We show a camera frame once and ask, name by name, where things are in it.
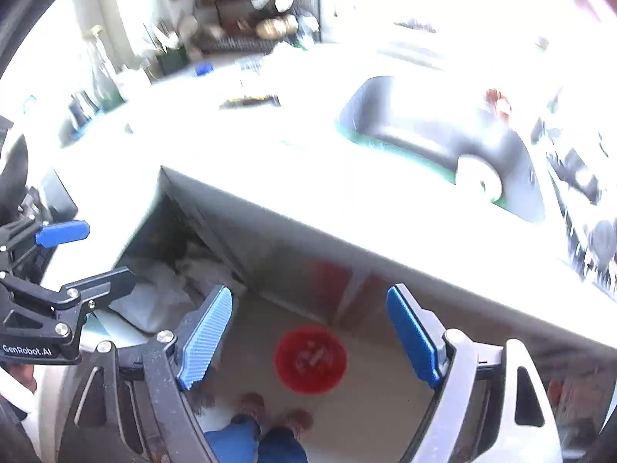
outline white countertop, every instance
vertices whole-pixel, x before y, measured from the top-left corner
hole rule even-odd
[[[68,278],[113,266],[155,203],[163,166],[615,355],[617,304],[557,259],[563,245],[550,242],[550,228],[471,201],[414,162],[336,132],[335,117],[371,76],[431,82],[441,73],[328,51],[278,74],[281,108],[218,111],[238,93],[234,74],[183,76],[149,89],[63,150],[56,170],[92,233],[58,249],[44,284],[68,281],[61,266],[79,275]],[[558,214],[554,204],[547,214]]]

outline red bowl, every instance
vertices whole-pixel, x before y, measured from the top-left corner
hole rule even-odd
[[[347,370],[347,352],[334,334],[311,325],[283,336],[276,346],[274,364],[287,388],[318,395],[339,384]]]

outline floor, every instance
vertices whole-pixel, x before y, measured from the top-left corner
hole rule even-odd
[[[285,388],[273,367],[276,343],[287,331],[310,323],[259,297],[246,297],[227,335],[206,390],[214,407],[198,416],[204,431],[220,430],[243,392],[263,395],[268,424],[302,407],[314,429],[302,443],[310,463],[397,462],[424,415],[432,391],[414,375],[401,350],[383,348],[340,333],[349,355],[345,377],[323,395],[299,395]]]

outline person's feet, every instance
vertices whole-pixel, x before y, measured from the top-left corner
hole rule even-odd
[[[304,409],[294,409],[285,415],[279,426],[289,428],[299,441],[302,435],[313,428],[313,417]]]
[[[255,392],[245,393],[238,402],[238,414],[251,416],[259,426],[263,423],[266,415],[266,408],[263,397]]]

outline bottle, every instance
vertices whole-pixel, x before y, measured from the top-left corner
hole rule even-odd
[[[71,95],[71,102],[69,104],[69,112],[71,114],[71,122],[73,123],[73,129],[76,131],[85,126],[88,122],[92,121],[87,113],[84,112],[83,106],[75,94]]]
[[[103,42],[99,38],[102,27],[95,26],[91,35],[86,38],[88,57],[92,68],[92,87],[95,101],[104,113],[107,113],[121,104],[124,99],[115,84],[115,69],[107,57]]]

